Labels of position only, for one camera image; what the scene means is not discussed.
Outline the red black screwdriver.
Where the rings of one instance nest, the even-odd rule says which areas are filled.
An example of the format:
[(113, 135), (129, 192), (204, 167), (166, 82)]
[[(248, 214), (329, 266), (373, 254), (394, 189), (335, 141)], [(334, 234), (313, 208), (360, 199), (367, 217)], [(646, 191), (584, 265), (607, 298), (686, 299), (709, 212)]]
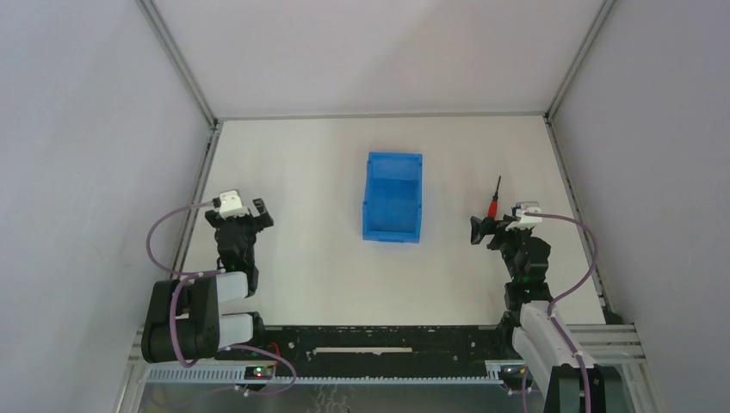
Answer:
[(487, 209), (486, 217), (489, 219), (495, 219), (498, 213), (498, 200), (499, 200), (499, 189), (501, 185), (502, 176), (498, 177), (498, 182), (492, 195), (491, 203)]

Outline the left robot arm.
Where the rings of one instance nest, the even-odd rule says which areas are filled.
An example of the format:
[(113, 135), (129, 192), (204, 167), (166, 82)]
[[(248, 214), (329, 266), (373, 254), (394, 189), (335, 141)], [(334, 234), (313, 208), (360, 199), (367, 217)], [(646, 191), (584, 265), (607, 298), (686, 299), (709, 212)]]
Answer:
[(140, 342), (145, 361), (177, 361), (192, 367), (199, 359), (213, 358), (220, 349), (247, 343), (263, 331), (263, 320), (255, 311), (233, 315), (220, 311), (225, 302), (250, 298), (258, 289), (255, 243), (274, 220), (262, 199), (255, 199), (253, 206), (256, 214), (235, 190), (201, 203), (214, 230), (216, 268), (171, 269), (173, 279), (154, 284)]

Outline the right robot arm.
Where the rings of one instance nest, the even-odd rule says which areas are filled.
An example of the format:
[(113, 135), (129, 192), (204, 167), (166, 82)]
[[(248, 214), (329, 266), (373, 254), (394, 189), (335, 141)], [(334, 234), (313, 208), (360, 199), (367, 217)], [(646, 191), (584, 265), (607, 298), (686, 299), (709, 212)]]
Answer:
[(626, 412), (620, 373), (599, 364), (569, 331), (547, 284), (550, 245), (534, 236), (544, 213), (517, 209), (502, 219), (470, 218), (470, 242), (491, 241), (508, 270), (506, 311), (498, 328), (505, 347), (526, 364), (522, 382), (537, 385), (546, 412)]

